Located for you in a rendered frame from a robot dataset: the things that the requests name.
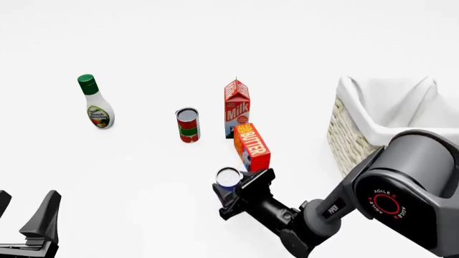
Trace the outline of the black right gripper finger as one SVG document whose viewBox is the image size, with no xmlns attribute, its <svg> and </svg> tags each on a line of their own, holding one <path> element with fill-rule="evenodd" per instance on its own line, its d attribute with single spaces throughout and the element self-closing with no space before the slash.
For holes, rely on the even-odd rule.
<svg viewBox="0 0 459 258">
<path fill-rule="evenodd" d="M 235 198 L 235 188 L 221 186 L 218 183 L 212 184 L 212 189 L 216 193 L 223 208 L 231 205 Z"/>
<path fill-rule="evenodd" d="M 258 173 L 243 173 L 239 188 L 254 188 L 257 185 Z"/>
</svg>

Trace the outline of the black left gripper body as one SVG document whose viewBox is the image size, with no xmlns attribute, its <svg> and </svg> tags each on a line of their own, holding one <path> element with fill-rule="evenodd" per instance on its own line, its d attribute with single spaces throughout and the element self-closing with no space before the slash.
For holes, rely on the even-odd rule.
<svg viewBox="0 0 459 258">
<path fill-rule="evenodd" d="M 0 244 L 0 258 L 55 258 L 58 249 L 52 241 L 30 238 L 25 244 Z"/>
</svg>

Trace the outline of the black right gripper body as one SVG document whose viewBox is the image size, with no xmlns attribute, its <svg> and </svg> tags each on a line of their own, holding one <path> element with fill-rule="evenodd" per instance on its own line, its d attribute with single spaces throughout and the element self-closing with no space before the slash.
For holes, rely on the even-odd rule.
<svg viewBox="0 0 459 258">
<path fill-rule="evenodd" d="M 270 184 L 275 179 L 274 170 L 262 169 L 257 171 L 257 185 L 254 188 L 239 188 L 239 184 L 235 187 L 235 198 L 230 206 L 227 208 L 220 208 L 219 215 L 225 221 L 231 217 L 247 212 L 251 216 L 261 210 L 260 205 L 262 201 L 265 201 L 269 197 L 272 197 L 270 193 Z"/>
</svg>

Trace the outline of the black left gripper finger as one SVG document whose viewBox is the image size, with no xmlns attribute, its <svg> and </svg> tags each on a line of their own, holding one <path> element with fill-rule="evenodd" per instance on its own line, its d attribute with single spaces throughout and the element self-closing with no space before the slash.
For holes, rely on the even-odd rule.
<svg viewBox="0 0 459 258">
<path fill-rule="evenodd" d="M 19 230 L 26 240 L 45 240 L 59 243 L 57 218 L 62 196 L 49 191 L 31 219 Z"/>
<path fill-rule="evenodd" d="M 0 191 L 0 218 L 3 216 L 11 201 L 11 195 L 6 191 Z"/>
</svg>

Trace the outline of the alphabet soup can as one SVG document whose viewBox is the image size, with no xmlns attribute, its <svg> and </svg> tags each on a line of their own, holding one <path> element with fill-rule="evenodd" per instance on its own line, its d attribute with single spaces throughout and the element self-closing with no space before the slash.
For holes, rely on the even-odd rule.
<svg viewBox="0 0 459 258">
<path fill-rule="evenodd" d="M 222 188 L 232 191 L 243 179 L 242 173 L 233 167 L 220 169 L 216 174 L 216 184 Z"/>
</svg>

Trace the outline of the wicker basket with white liner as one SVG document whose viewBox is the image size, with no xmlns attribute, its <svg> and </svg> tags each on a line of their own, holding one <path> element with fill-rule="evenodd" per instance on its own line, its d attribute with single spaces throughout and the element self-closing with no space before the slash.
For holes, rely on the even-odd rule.
<svg viewBox="0 0 459 258">
<path fill-rule="evenodd" d="M 429 76 L 340 77 L 327 140 L 342 176 L 405 130 L 428 130 L 459 145 L 459 104 Z"/>
</svg>

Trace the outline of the orange butter box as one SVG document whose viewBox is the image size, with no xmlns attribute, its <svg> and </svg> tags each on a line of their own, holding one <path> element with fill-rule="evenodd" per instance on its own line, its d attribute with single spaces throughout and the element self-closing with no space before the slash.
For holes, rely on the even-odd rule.
<svg viewBox="0 0 459 258">
<path fill-rule="evenodd" d="M 269 169 L 270 150 L 252 123 L 235 126 L 234 146 L 247 171 Z"/>
</svg>

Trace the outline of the red and white milk carton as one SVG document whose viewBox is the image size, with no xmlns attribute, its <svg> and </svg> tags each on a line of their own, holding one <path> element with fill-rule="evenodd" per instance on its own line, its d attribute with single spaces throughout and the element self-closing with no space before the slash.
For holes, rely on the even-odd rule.
<svg viewBox="0 0 459 258">
<path fill-rule="evenodd" d="M 235 126 L 247 124 L 250 117 L 250 94 L 247 85 L 235 79 L 224 88 L 225 138 L 233 139 Z"/>
</svg>

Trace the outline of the red tomato sauce can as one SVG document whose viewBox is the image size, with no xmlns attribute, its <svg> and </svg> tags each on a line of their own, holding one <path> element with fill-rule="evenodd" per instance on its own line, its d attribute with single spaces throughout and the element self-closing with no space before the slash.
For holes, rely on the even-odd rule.
<svg viewBox="0 0 459 258">
<path fill-rule="evenodd" d="M 192 107 L 176 111 L 179 136 L 185 143 L 194 143 L 200 138 L 199 113 Z"/>
</svg>

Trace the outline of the ranch dressing bottle green cap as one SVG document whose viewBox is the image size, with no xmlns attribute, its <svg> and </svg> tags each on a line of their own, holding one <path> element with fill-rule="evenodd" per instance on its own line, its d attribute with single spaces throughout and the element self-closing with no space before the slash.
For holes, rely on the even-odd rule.
<svg viewBox="0 0 459 258">
<path fill-rule="evenodd" d="M 92 75 L 80 75 L 77 79 L 86 99 L 86 113 L 90 121 L 99 129 L 108 129 L 115 122 L 113 108 L 99 91 Z"/>
</svg>

